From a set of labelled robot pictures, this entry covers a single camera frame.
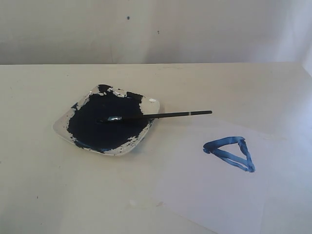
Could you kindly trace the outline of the white tray with blue paint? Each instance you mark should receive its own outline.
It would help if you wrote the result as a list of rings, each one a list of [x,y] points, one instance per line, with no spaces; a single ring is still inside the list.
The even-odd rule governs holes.
[[[53,130],[79,148],[107,156],[133,150],[152,127],[152,119],[106,122],[108,117],[157,114],[158,100],[99,84],[54,124]]]

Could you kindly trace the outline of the black paintbrush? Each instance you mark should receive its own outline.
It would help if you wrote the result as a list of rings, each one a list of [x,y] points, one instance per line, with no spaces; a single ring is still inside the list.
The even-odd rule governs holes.
[[[139,120],[139,119],[159,119],[159,118],[169,118],[169,117],[210,115],[212,113],[213,112],[211,110],[205,110],[205,111],[192,111],[192,112],[145,114],[145,115],[136,115],[136,116],[115,116],[115,117],[106,117],[104,119],[97,119],[96,123],[132,121],[132,120]]]

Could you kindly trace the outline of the white paper sheet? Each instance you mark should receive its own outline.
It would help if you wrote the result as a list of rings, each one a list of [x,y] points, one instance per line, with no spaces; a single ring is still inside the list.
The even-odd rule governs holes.
[[[255,172],[213,154],[207,142],[243,137]],[[175,136],[155,198],[176,214],[219,234],[309,234],[312,231],[312,139],[274,136],[192,117]]]

